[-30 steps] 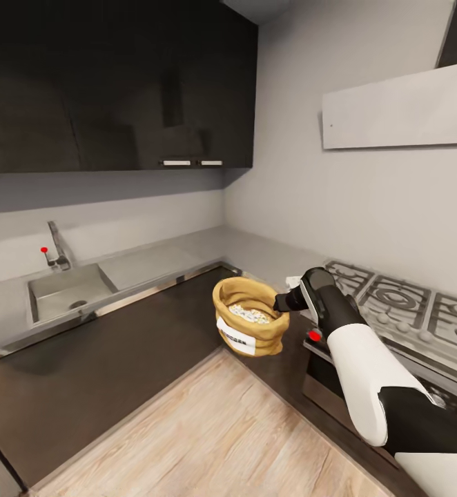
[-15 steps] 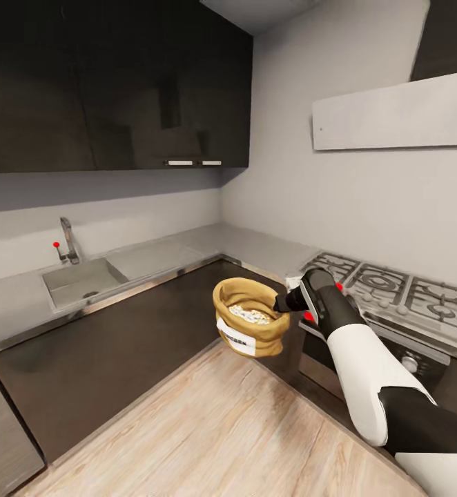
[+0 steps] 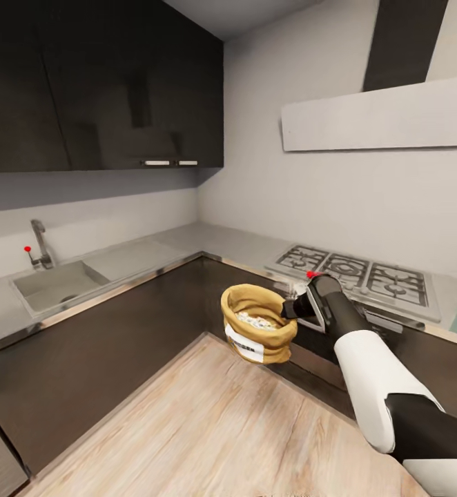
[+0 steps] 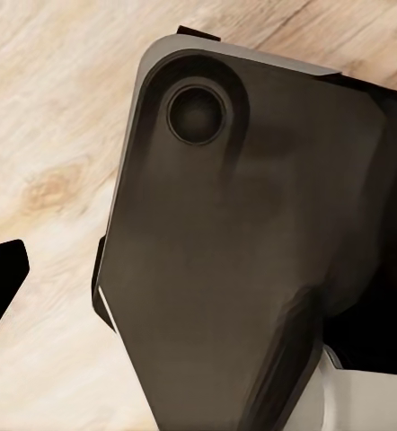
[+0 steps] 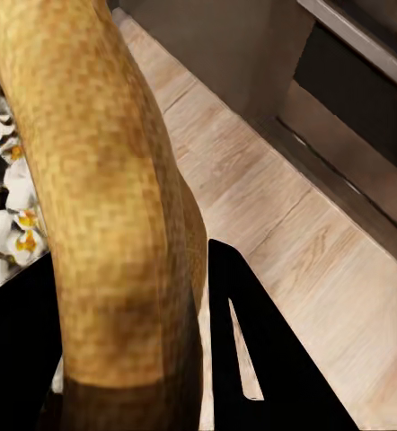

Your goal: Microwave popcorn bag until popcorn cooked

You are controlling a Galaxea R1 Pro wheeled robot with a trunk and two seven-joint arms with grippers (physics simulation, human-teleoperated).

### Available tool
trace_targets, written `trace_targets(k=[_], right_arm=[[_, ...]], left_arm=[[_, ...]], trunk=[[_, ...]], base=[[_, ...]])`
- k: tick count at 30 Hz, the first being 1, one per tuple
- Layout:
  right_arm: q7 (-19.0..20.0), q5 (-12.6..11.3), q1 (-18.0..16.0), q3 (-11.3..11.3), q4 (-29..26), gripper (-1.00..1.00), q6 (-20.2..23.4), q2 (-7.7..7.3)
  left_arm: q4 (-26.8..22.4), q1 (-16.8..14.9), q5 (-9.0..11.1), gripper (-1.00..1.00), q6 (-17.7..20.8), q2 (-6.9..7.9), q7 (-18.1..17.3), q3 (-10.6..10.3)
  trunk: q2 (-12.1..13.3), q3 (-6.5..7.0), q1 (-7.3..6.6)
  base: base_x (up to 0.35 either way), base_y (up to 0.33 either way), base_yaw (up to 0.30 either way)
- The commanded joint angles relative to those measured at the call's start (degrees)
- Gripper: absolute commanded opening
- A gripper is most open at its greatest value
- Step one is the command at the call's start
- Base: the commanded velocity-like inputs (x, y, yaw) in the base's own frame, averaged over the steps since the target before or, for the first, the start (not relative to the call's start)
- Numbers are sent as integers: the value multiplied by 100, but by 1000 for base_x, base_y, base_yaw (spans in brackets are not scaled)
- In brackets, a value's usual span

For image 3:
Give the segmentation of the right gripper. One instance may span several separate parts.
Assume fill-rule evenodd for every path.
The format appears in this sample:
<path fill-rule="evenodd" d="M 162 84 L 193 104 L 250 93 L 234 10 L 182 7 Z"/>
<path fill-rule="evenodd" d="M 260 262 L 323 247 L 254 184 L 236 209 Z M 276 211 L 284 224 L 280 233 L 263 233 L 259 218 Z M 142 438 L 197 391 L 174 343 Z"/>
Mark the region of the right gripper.
<path fill-rule="evenodd" d="M 316 317 L 315 313 L 309 312 L 302 307 L 301 296 L 295 300 L 285 300 L 283 302 L 282 316 L 286 319 L 298 319 Z"/>

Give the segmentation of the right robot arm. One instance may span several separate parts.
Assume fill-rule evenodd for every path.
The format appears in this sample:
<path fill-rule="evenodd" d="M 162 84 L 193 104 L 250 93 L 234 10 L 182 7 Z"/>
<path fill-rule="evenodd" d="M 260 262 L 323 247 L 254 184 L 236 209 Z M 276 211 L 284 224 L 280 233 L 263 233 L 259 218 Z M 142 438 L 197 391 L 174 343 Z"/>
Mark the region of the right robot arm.
<path fill-rule="evenodd" d="M 319 274 L 292 293 L 282 316 L 318 318 L 370 446 L 396 459 L 429 497 L 457 497 L 457 418 L 399 361 L 337 278 Z"/>

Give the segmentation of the popcorn bag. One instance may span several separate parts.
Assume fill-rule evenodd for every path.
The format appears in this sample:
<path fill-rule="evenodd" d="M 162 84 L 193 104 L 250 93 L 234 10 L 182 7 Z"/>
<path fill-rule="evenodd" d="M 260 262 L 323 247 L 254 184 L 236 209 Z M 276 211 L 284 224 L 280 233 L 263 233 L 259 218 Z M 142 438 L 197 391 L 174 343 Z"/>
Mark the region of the popcorn bag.
<path fill-rule="evenodd" d="M 281 364 L 291 360 L 290 346 L 297 336 L 297 320 L 282 316 L 284 298 L 261 286 L 233 285 L 221 296 L 225 333 L 237 354 L 251 364 Z M 255 327 L 240 318 L 258 318 L 273 329 Z"/>

